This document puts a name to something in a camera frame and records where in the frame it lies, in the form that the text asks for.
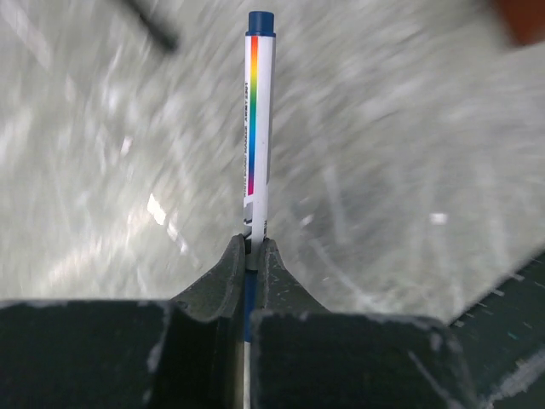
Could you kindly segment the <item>white rainbow whiteboard marker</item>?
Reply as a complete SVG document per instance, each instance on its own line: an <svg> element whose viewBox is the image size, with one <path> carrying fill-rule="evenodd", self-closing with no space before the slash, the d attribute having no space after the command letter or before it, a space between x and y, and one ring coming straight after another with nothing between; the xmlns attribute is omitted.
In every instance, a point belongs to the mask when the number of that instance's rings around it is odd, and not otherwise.
<svg viewBox="0 0 545 409"><path fill-rule="evenodd" d="M251 11L244 41L244 407L250 407L250 314L267 236L276 33L274 14Z"/></svg>

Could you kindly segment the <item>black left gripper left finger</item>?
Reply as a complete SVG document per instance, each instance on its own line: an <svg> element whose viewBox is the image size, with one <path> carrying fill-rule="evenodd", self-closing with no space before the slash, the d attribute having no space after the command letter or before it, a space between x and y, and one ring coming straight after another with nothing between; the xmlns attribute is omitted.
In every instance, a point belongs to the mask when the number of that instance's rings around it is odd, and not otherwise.
<svg viewBox="0 0 545 409"><path fill-rule="evenodd" d="M244 241L169 300L1 304L4 408L240 408Z"/></svg>

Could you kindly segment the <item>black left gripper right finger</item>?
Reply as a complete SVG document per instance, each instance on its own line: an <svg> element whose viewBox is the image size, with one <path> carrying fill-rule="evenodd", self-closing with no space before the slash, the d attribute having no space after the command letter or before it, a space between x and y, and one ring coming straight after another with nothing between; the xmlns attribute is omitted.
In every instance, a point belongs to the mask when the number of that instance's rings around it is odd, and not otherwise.
<svg viewBox="0 0 545 409"><path fill-rule="evenodd" d="M254 408L475 408L462 346L421 315L334 313L261 248L251 315Z"/></svg>

